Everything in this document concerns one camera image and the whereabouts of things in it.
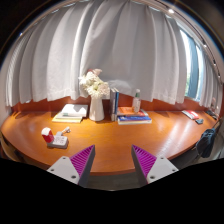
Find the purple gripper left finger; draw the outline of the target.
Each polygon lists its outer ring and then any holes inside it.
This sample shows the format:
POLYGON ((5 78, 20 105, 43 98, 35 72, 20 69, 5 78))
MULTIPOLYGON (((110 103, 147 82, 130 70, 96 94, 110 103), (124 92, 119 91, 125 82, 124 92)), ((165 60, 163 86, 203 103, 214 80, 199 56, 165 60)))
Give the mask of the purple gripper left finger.
POLYGON ((48 169, 48 172, 85 187, 94 157, 95 146, 91 145, 71 157, 62 156, 48 169))

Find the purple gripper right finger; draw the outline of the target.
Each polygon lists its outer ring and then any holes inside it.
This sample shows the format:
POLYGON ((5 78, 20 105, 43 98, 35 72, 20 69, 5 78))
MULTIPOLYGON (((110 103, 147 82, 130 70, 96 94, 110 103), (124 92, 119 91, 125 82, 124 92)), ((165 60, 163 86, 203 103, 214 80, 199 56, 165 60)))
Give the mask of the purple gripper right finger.
POLYGON ((132 146, 131 155, 140 185, 147 185, 178 171, 166 157, 156 157, 136 145, 132 146))

